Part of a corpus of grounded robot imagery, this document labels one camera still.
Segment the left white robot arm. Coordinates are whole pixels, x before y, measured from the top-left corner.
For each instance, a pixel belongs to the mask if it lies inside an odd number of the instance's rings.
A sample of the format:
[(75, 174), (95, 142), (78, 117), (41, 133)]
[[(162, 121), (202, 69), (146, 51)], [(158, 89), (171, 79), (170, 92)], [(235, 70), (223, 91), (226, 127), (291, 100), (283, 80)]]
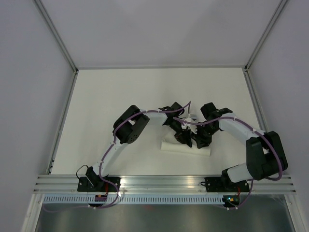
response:
[(185, 110), (190, 109), (191, 103), (185, 106), (175, 102), (172, 106), (158, 108), (156, 110), (142, 110), (136, 105), (130, 106), (114, 123), (112, 142), (102, 156), (101, 160), (92, 166), (92, 176), (88, 185), (94, 191), (101, 191), (105, 187), (103, 177), (109, 174), (109, 168), (116, 161), (126, 146), (135, 142), (147, 125), (168, 126), (175, 131), (175, 138), (180, 144), (192, 147), (191, 130), (184, 129), (179, 122)]

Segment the white cloth napkin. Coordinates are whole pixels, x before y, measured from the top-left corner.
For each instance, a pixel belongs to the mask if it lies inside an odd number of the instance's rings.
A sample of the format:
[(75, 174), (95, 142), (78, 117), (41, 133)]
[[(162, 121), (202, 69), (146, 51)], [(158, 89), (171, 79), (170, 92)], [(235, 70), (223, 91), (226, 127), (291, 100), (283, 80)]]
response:
[(173, 136), (165, 136), (162, 138), (160, 150), (165, 152), (200, 155), (207, 157), (211, 155), (211, 149), (209, 147), (197, 148), (195, 144), (193, 144), (192, 147), (189, 147), (186, 144), (179, 143)]

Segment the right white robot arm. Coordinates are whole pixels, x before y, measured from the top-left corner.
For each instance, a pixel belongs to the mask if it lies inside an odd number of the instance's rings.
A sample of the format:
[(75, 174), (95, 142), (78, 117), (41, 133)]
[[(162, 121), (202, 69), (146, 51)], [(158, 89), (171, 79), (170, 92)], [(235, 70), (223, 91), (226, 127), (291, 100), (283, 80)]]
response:
[(246, 147), (246, 161), (222, 171), (220, 184), (224, 190), (233, 190), (241, 181), (278, 181), (282, 178), (288, 163), (276, 132), (257, 130), (239, 119), (232, 110), (217, 109), (212, 102), (200, 110), (205, 121), (198, 123), (197, 132), (192, 137), (198, 148), (209, 146), (212, 136), (218, 131), (228, 132)]

